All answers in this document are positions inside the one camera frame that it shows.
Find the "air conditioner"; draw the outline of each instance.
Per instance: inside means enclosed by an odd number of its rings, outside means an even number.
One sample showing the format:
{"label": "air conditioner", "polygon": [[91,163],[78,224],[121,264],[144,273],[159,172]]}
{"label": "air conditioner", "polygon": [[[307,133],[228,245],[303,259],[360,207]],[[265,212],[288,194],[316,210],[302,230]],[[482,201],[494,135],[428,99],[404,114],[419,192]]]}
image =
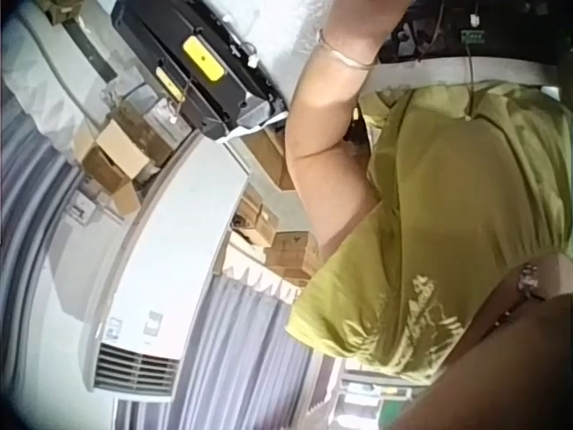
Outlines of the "air conditioner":
{"label": "air conditioner", "polygon": [[175,396],[193,318],[248,177],[226,145],[197,132],[191,141],[161,173],[91,292],[80,342],[89,391],[152,402]]}

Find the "hand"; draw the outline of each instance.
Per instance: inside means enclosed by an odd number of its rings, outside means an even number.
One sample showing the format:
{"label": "hand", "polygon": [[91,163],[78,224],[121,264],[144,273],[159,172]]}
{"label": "hand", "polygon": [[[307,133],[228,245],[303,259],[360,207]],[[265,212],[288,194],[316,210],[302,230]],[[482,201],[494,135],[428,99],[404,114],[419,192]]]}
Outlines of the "hand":
{"label": "hand", "polygon": [[369,64],[413,0],[334,0],[325,39],[337,50]]}

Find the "cable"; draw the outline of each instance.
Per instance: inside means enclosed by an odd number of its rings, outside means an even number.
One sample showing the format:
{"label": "cable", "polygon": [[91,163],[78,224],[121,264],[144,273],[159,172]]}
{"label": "cable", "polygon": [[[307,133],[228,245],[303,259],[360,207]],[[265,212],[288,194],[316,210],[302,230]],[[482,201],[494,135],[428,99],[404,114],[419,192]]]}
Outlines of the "cable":
{"label": "cable", "polygon": [[430,50],[432,49],[434,43],[436,43],[436,40],[438,39],[438,34],[440,34],[440,30],[441,30],[441,25],[444,19],[444,12],[446,10],[446,0],[441,0],[441,5],[440,5],[440,12],[438,13],[438,20],[436,21],[436,28],[433,31],[433,35],[432,35],[432,40],[430,41],[430,45],[428,45],[428,47],[424,50],[424,52],[420,55],[420,57],[418,58],[418,61],[422,61],[423,57],[430,52]]}
{"label": "cable", "polygon": [[469,116],[474,115],[474,101],[475,101],[475,77],[474,77],[474,59],[472,52],[469,49],[469,44],[466,42],[467,59],[469,60],[469,74],[470,74],[470,93],[469,93]]}
{"label": "cable", "polygon": [[90,122],[92,122],[98,128],[98,130],[102,130],[103,124],[101,124],[98,120],[96,120],[96,118],[90,112],[88,112],[88,110],[82,105],[82,103],[78,100],[78,98],[75,97],[72,90],[70,90],[70,87],[68,87],[67,84],[65,83],[64,78],[62,77],[60,72],[57,70],[57,67],[54,64],[54,62],[52,61],[52,58],[47,53],[46,47],[44,46],[44,43],[41,41],[41,38],[38,36],[38,33],[36,33],[36,31],[33,29],[33,27],[30,25],[30,23],[26,21],[26,18],[24,18],[21,15],[20,11],[16,11],[15,16],[16,16],[17,20],[28,31],[28,33],[32,36],[32,39],[34,40],[34,42],[38,46],[40,53],[42,54],[42,56],[46,60],[48,67],[50,68],[50,70],[54,74],[56,80],[62,86],[65,93],[68,95],[68,97],[72,100],[72,102],[76,105],[76,107],[83,113],[83,115],[86,118],[88,118],[88,120],[90,120]]}

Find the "yellow sticker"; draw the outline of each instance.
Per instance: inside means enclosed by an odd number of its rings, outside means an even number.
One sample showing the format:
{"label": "yellow sticker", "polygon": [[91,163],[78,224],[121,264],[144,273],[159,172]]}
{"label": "yellow sticker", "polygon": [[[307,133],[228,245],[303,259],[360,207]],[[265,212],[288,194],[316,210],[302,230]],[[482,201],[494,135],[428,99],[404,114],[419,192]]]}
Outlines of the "yellow sticker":
{"label": "yellow sticker", "polygon": [[217,58],[195,36],[191,36],[183,43],[183,51],[199,66],[210,81],[216,82],[225,75],[225,69]]}
{"label": "yellow sticker", "polygon": [[161,67],[158,67],[157,69],[155,69],[155,74],[157,75],[161,83],[163,83],[165,87],[169,90],[174,99],[177,101],[181,101],[181,99],[183,98],[183,93],[181,92],[181,90],[179,90],[177,84],[173,82],[169,76],[167,76],[167,73],[165,73],[165,71]]}

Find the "bracelet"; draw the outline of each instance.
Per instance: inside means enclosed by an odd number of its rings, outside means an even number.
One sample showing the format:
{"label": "bracelet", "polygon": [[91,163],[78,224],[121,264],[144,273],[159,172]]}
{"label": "bracelet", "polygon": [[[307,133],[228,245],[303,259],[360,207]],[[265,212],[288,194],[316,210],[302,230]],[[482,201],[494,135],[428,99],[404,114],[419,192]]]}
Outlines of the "bracelet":
{"label": "bracelet", "polygon": [[359,63],[352,58],[348,58],[343,53],[335,49],[329,42],[326,41],[324,38],[324,32],[322,29],[319,30],[317,35],[317,43],[318,46],[328,52],[331,56],[335,57],[338,61],[341,61],[348,67],[352,67],[353,69],[358,70],[371,70],[377,64],[376,59],[370,64]]}

